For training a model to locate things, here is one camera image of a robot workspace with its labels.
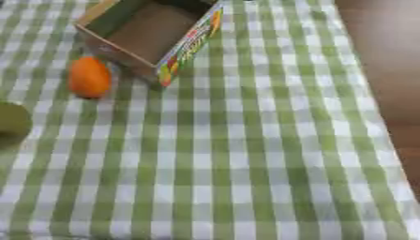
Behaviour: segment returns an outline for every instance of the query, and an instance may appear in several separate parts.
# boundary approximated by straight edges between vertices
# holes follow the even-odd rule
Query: box
[[[220,27],[220,0],[103,0],[75,22],[96,55],[168,86]]]

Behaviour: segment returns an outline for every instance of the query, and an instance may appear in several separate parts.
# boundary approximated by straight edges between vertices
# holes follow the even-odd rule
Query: checkered tablecloth
[[[68,91],[88,0],[6,0],[0,239],[419,239],[417,203],[333,0],[232,0],[165,91]]]

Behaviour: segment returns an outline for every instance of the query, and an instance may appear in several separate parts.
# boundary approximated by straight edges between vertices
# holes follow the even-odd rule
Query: orange
[[[100,98],[110,89],[111,72],[96,57],[82,57],[70,67],[68,86],[79,97]]]

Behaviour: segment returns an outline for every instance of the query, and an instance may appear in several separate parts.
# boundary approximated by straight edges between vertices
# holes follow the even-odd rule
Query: cardboard box
[[[220,0],[103,0],[75,22],[98,56],[168,86],[221,23]]]

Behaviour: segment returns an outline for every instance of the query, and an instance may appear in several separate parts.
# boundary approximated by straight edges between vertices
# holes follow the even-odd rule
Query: table
[[[163,92],[67,88],[88,0],[7,0],[0,91],[34,128],[0,156],[0,238],[418,239],[419,209],[331,0],[225,2]]]

